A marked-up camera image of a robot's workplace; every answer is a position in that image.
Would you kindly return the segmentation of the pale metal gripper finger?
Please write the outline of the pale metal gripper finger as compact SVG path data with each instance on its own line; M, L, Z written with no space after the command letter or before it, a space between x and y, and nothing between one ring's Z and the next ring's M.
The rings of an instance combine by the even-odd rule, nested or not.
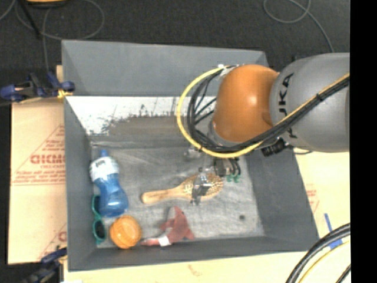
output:
M210 189L211 183L206 174L198 174L193 182L193 188L191 191L191 204L198 205L201 198L206 195Z
M194 147L188 147L185 149L183 156L186 161L198 160L203 156L203 153Z

